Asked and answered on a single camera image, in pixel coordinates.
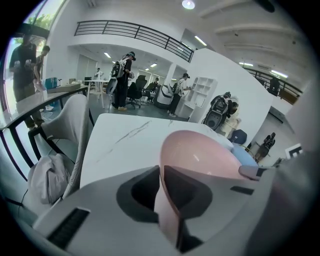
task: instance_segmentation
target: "gray chair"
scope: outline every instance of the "gray chair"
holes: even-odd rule
[[[61,197],[65,199],[80,187],[80,177],[89,139],[89,104],[88,99],[82,94],[71,96],[66,102],[61,113],[52,121],[42,124],[42,126],[29,131],[28,136],[35,156],[41,158],[39,149],[35,141],[35,135],[40,134],[49,146],[63,156],[63,163],[70,174],[70,180],[66,190]],[[53,139],[69,140],[77,145],[77,156],[75,162],[70,160],[52,141]],[[27,191],[22,199],[22,207],[28,209],[37,216],[49,210],[51,204],[42,204],[40,199],[30,191]]]

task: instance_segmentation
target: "white cloth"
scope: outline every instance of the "white cloth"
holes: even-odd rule
[[[185,89],[187,89],[187,81],[181,78],[177,83],[175,94],[178,94],[180,97],[182,97],[186,94]]]
[[[28,174],[28,189],[42,204],[53,204],[68,186],[70,174],[64,166],[63,156],[47,155],[40,158]]]

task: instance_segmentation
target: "office chair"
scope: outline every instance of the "office chair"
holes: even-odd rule
[[[126,104],[130,104],[135,109],[135,105],[139,106],[139,109],[141,108],[141,104],[137,102],[138,99],[142,97],[142,90],[145,87],[147,83],[146,76],[145,75],[139,75],[135,82],[133,82],[127,92],[127,97],[130,99],[130,101],[127,101]]]
[[[86,76],[86,77],[84,78],[84,80],[83,80],[83,81],[85,81],[85,82],[84,82],[84,85],[85,85],[85,86],[89,86],[89,83],[91,83],[91,82],[86,82],[86,80],[92,80],[92,77],[91,77],[91,76]]]
[[[229,141],[242,145],[247,140],[247,134],[243,130],[234,130]]]

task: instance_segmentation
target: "man in black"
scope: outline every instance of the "man in black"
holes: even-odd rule
[[[158,81],[159,81],[159,78],[156,77],[155,78],[155,81],[150,83],[148,85],[148,87],[146,88],[146,90],[150,91],[150,92],[153,92],[153,91],[156,91],[157,90],[157,87],[158,87]]]
[[[257,163],[261,161],[264,157],[266,157],[271,147],[276,143],[275,136],[276,134],[273,132],[271,136],[268,135],[264,139],[263,144],[260,146],[260,148],[258,149],[258,152],[254,156],[255,161]]]
[[[30,42],[30,39],[30,32],[23,36],[22,44],[13,50],[9,64],[9,70],[13,72],[13,93],[16,102],[35,94],[33,70],[36,64],[37,47]],[[44,122],[39,111],[33,113],[32,117],[33,119],[28,116],[24,121],[29,129],[35,128],[35,124],[40,126]]]
[[[120,69],[117,75],[116,91],[114,94],[114,103],[112,104],[115,109],[126,111],[126,98],[128,91],[128,78],[131,71],[132,61],[135,61],[135,53],[130,51],[120,61]]]

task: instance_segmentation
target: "gray floor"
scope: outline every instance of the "gray floor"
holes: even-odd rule
[[[104,100],[105,109],[102,108],[101,100],[100,99],[97,100],[96,95],[90,95],[89,107],[90,107],[90,111],[91,111],[94,122],[97,120],[98,116],[102,113],[187,121],[184,118],[170,117],[167,114],[167,110],[159,109],[155,107],[153,103],[150,103],[149,105],[142,105],[141,108],[136,106],[135,109],[131,105],[128,105],[127,111],[118,111],[118,110],[115,110],[112,106],[110,107],[110,110],[108,109],[109,97],[106,94],[103,95],[103,100]],[[44,111],[42,113],[42,117],[45,119],[46,122],[48,122],[49,120],[54,119],[60,113],[60,111],[61,109],[58,105],[54,108],[52,112]],[[27,135],[28,129],[25,123],[21,123],[17,127],[17,133],[29,157],[34,163],[36,163],[37,158],[32,150],[32,147]],[[23,171],[24,175],[28,177],[30,168],[28,167],[28,165],[20,155],[11,137],[9,130],[4,131],[4,137],[15,161],[17,162],[20,169]],[[38,147],[42,156],[45,156],[47,154],[54,154],[54,152],[51,151],[51,148],[42,140],[41,137],[38,137],[36,142],[38,144]],[[21,202],[25,192],[27,191],[28,184],[19,175],[16,168],[11,163],[2,145],[2,142],[0,143],[1,143],[1,146],[0,146],[0,192],[4,197],[10,198],[17,202]],[[71,144],[69,141],[66,141],[66,140],[58,140],[56,141],[56,144],[68,157],[70,157],[72,160],[76,159],[77,148],[75,147],[75,145]],[[18,208],[18,206],[8,203],[8,208],[15,217],[19,216],[29,224],[31,224],[35,219],[35,216],[30,215],[29,212],[24,211],[23,208],[21,207]]]

